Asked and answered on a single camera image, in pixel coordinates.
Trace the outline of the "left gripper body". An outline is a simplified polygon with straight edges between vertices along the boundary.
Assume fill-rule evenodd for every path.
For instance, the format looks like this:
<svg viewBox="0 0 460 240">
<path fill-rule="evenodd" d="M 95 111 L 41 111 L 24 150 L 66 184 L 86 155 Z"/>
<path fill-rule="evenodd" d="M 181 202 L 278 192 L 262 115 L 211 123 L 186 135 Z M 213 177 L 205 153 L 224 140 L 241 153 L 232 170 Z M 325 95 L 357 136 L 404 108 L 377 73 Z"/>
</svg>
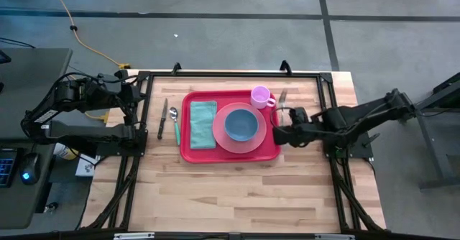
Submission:
<svg viewBox="0 0 460 240">
<path fill-rule="evenodd" d="M 115 103 L 117 97 L 122 92 L 122 84 L 120 78 L 114 75 L 99 75 L 98 84 L 100 86 L 100 98 L 105 103 Z"/>
</svg>

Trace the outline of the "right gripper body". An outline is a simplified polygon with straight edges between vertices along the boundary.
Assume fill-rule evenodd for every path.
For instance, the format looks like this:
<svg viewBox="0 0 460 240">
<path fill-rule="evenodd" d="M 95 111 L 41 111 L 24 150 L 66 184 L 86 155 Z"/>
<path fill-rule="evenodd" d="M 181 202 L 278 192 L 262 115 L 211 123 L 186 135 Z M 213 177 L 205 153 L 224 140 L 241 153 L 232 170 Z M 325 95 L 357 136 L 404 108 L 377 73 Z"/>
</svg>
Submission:
<svg viewBox="0 0 460 240">
<path fill-rule="evenodd" d="M 292 147 L 306 147 L 316 141 L 316 125 L 312 122 L 292 121 L 288 144 Z"/>
</svg>

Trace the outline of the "silver fork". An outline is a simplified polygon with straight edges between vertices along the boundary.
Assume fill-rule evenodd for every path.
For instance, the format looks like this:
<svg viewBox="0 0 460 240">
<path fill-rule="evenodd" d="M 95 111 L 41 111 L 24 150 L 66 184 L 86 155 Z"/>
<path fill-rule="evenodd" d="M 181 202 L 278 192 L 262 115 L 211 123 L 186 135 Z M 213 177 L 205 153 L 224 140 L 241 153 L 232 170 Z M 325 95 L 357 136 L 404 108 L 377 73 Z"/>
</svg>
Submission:
<svg viewBox="0 0 460 240">
<path fill-rule="evenodd" d="M 280 125 L 284 125 L 284 108 L 285 108 L 285 102 L 286 102 L 286 96 L 287 96 L 288 90 L 285 88 L 282 90 L 282 93 L 280 94 L 279 101 L 278 101 L 278 107 L 280 108 Z"/>
</svg>

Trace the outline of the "blue plastic bowl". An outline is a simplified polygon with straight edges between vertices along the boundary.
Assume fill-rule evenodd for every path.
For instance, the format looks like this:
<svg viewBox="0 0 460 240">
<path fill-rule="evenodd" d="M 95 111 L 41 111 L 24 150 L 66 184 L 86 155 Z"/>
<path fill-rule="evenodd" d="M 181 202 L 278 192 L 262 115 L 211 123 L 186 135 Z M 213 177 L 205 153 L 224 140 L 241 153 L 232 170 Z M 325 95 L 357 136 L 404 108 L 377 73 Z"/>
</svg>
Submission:
<svg viewBox="0 0 460 240">
<path fill-rule="evenodd" d="M 226 134 L 235 141 L 246 142 L 258 132 L 257 117 L 249 110 L 235 109 L 224 120 Z"/>
</svg>

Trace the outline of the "pink plastic mug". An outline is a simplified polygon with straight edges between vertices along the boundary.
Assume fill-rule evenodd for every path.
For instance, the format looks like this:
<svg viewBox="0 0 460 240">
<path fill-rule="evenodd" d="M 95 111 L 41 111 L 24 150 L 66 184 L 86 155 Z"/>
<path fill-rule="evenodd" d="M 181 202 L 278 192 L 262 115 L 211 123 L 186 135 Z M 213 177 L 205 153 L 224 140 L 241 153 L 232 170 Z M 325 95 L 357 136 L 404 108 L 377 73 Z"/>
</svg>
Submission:
<svg viewBox="0 0 460 240">
<path fill-rule="evenodd" d="M 271 97 L 270 90 L 265 86 L 256 86 L 251 91 L 250 103 L 256 109 L 274 107 L 276 100 Z"/>
</svg>

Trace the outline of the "black handled knife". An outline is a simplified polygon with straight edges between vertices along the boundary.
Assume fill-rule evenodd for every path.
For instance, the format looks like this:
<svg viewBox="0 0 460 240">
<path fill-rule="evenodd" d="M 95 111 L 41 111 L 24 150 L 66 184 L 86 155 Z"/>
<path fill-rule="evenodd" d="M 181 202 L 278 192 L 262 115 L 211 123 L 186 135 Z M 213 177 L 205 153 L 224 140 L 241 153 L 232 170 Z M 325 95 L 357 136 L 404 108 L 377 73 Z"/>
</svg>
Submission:
<svg viewBox="0 0 460 240">
<path fill-rule="evenodd" d="M 163 133 L 163 130 L 164 130 L 164 125 L 165 125 L 166 116 L 167 116 L 167 110 L 168 110 L 167 107 L 168 107 L 168 100 L 165 99 L 164 104 L 163 104 L 162 114 L 161 114 L 161 117 L 160 117 L 160 124 L 159 124 L 158 132 L 157 132 L 157 139 L 158 140 L 162 139 L 162 133 Z"/>
</svg>

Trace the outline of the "red plastic tray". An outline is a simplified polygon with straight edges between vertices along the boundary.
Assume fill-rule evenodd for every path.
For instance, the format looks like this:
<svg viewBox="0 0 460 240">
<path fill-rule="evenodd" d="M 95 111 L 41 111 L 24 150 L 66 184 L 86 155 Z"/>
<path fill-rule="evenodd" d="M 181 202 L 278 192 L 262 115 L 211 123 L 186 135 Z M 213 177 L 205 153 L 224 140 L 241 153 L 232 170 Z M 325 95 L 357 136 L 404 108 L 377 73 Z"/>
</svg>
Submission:
<svg viewBox="0 0 460 240">
<path fill-rule="evenodd" d="M 279 124 L 278 117 L 272 111 L 273 107 L 258 109 L 267 124 L 267 134 L 263 143 L 255 150 L 246 154 L 234 154 L 220 147 L 216 142 L 214 149 L 190 148 L 190 103 L 192 101 L 215 101 L 217 111 L 230 103 L 250 104 L 250 90 L 243 91 L 194 91 L 183 99 L 180 125 L 180 154 L 189 163 L 222 163 L 222 162 L 263 162 L 277 158 L 281 146 L 273 139 L 272 128 Z"/>
</svg>

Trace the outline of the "teal handled spoon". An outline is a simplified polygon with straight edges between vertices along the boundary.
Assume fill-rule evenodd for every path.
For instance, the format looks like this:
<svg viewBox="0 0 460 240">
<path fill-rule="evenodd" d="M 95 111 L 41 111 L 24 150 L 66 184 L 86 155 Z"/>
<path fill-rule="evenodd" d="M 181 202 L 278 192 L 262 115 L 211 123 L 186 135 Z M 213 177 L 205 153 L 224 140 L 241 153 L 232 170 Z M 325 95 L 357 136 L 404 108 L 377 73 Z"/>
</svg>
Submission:
<svg viewBox="0 0 460 240">
<path fill-rule="evenodd" d="M 178 146 L 180 146 L 180 129 L 179 129 L 179 124 L 178 124 L 178 110 L 175 107 L 170 107 L 169 113 L 175 125 L 176 143 Z"/>
</svg>

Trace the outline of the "pink plastic plate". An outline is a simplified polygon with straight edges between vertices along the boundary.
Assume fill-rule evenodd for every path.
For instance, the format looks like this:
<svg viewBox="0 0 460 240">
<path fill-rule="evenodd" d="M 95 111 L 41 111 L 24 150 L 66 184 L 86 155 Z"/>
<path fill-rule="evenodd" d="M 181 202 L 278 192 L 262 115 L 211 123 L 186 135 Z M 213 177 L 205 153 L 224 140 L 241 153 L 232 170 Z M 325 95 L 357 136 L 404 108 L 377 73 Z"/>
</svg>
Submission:
<svg viewBox="0 0 460 240">
<path fill-rule="evenodd" d="M 252 139 L 246 142 L 238 142 L 230 138 L 224 129 L 226 116 L 235 109 L 246 109 L 251 111 L 259 122 L 258 132 Z M 267 134 L 267 124 L 262 113 L 255 107 L 247 103 L 230 103 L 219 110 L 213 120 L 213 136 L 217 144 L 228 152 L 234 154 L 246 154 L 258 148 L 265 140 Z"/>
</svg>

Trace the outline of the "teal cloth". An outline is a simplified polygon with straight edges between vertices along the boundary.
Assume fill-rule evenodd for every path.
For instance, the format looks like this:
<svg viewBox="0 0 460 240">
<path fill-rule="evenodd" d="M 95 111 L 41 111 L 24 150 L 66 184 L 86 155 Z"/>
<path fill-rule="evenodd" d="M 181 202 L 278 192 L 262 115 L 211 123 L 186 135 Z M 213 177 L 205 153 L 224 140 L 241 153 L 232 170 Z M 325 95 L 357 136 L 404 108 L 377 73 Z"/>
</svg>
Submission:
<svg viewBox="0 0 460 240">
<path fill-rule="evenodd" d="M 190 103 L 190 148 L 214 149 L 213 120 L 217 111 L 215 101 L 192 101 Z"/>
</svg>

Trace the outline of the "yellow white container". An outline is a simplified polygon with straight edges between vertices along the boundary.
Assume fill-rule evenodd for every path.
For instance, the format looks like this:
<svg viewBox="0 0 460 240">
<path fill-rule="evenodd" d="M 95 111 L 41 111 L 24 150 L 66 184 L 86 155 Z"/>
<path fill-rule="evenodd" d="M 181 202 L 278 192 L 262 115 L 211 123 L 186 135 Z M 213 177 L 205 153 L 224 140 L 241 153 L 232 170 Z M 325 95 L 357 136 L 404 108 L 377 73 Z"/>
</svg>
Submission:
<svg viewBox="0 0 460 240">
<path fill-rule="evenodd" d="M 53 154 L 63 160 L 74 160 L 78 156 L 73 153 L 72 149 L 61 143 L 56 143 Z"/>
</svg>

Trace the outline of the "white printed card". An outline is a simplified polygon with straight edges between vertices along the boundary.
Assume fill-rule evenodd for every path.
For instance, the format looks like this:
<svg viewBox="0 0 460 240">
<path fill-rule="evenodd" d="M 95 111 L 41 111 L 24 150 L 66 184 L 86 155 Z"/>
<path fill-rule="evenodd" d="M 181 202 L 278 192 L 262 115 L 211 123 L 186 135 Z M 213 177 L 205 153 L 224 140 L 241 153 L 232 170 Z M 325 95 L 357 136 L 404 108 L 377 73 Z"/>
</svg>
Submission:
<svg viewBox="0 0 460 240">
<path fill-rule="evenodd" d="M 81 159 L 78 160 L 78 165 L 75 171 L 76 177 L 93 177 L 95 173 L 94 165 L 98 162 L 98 157 L 92 158 L 85 154 L 80 154 Z"/>
</svg>

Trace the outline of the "grey desk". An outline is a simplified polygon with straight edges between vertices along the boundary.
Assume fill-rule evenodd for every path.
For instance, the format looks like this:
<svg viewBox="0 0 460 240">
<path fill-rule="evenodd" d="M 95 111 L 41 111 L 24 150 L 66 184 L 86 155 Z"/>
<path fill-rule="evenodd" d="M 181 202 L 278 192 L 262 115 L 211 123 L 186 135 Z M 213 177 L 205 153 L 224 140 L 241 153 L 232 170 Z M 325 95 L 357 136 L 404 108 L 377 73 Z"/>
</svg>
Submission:
<svg viewBox="0 0 460 240">
<path fill-rule="evenodd" d="M 25 229 L 32 221 L 54 145 L 33 145 L 22 131 L 20 121 L 44 98 L 51 85 L 64 74 L 72 56 L 66 48 L 4 48 L 9 63 L 0 64 L 0 149 L 22 148 L 40 157 L 40 179 L 25 185 L 19 172 L 13 173 L 11 186 L 0 188 L 0 230 Z"/>
</svg>

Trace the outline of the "black computer mouse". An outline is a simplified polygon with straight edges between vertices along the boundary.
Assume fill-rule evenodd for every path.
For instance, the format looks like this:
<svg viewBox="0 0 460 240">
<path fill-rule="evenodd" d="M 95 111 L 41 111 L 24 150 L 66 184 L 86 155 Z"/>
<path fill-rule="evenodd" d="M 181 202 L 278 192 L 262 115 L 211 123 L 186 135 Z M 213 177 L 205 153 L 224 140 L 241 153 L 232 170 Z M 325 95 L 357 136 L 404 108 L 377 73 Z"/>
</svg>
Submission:
<svg viewBox="0 0 460 240">
<path fill-rule="evenodd" d="M 31 152 L 23 156 L 19 165 L 21 181 L 25 185 L 34 185 L 40 179 L 40 156 Z"/>
</svg>

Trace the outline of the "black metal cart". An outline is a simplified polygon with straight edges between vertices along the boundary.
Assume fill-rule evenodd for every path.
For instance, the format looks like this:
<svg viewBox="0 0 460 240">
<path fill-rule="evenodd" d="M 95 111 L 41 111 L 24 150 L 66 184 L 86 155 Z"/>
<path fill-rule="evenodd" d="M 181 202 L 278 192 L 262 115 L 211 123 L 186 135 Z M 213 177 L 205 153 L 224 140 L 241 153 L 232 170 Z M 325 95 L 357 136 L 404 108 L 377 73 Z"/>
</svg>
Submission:
<svg viewBox="0 0 460 240">
<path fill-rule="evenodd" d="M 408 112 L 400 120 L 415 118 L 421 129 L 436 179 L 420 184 L 421 190 L 460 186 L 460 168 L 452 157 L 460 159 L 460 72 L 438 84 L 431 95 L 413 103 L 405 93 L 401 101 Z"/>
</svg>

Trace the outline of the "black keyboard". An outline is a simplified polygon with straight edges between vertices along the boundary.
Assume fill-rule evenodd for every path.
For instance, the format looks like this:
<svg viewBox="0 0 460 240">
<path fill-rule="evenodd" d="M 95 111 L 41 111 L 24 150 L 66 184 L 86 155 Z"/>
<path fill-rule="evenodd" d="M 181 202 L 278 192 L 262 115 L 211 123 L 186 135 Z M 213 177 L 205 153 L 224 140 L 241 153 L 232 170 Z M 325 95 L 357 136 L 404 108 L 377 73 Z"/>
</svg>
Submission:
<svg viewBox="0 0 460 240">
<path fill-rule="evenodd" d="M 0 188 L 9 188 L 17 164 L 18 149 L 0 149 Z"/>
</svg>

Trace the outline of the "black overhead light bar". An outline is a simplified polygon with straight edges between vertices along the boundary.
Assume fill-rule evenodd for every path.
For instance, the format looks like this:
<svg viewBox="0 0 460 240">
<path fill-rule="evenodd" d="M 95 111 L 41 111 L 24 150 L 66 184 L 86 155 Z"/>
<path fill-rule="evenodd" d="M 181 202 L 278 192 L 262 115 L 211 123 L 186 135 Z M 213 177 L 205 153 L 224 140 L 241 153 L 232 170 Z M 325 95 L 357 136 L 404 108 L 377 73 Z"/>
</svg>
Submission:
<svg viewBox="0 0 460 240">
<path fill-rule="evenodd" d="M 345 231 L 326 233 L 198 233 L 128 232 L 121 229 L 83 229 L 40 234 L 0 236 L 0 240 L 453 240 L 432 236 L 396 234 L 388 231 Z"/>
</svg>

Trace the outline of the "black metal table frame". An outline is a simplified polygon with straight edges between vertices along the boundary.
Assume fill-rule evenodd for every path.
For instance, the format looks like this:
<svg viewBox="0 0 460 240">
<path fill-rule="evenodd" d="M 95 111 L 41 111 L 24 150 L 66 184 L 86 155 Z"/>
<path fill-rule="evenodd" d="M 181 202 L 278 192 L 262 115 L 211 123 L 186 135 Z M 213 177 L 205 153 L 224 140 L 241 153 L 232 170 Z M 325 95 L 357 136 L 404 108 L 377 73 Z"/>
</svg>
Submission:
<svg viewBox="0 0 460 240">
<path fill-rule="evenodd" d="M 200 78 L 155 78 L 147 127 L 155 133 L 164 103 L 181 107 L 193 91 L 249 90 L 267 86 L 287 103 L 308 113 L 320 109 L 316 81 L 305 72 L 287 76 L 271 71 L 208 72 Z M 320 142 L 305 148 L 282 147 L 267 162 L 191 164 L 180 156 L 174 125 L 163 138 L 149 136 L 134 186 L 129 231 L 200 231 L 257 233 L 337 233 L 340 230 L 330 166 Z"/>
</svg>

